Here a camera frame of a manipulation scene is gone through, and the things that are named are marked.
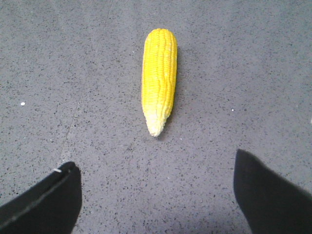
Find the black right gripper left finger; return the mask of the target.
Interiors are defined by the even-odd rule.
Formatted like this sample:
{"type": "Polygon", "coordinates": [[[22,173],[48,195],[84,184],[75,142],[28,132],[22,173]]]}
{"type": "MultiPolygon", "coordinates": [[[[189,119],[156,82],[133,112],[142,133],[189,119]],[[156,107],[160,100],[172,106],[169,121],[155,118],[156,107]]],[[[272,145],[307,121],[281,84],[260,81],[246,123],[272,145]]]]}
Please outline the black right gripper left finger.
{"type": "Polygon", "coordinates": [[[82,206],[80,169],[66,162],[0,208],[2,234],[70,234],[82,206]]]}

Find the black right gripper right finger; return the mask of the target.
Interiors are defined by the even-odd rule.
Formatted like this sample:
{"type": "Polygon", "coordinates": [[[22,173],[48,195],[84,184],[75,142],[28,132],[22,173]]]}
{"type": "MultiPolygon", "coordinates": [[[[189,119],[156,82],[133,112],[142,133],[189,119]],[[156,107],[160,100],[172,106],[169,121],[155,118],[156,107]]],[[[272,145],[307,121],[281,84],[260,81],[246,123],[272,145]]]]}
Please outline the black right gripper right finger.
{"type": "Polygon", "coordinates": [[[312,232],[311,194],[241,149],[235,157],[234,195],[254,234],[312,232]]]}

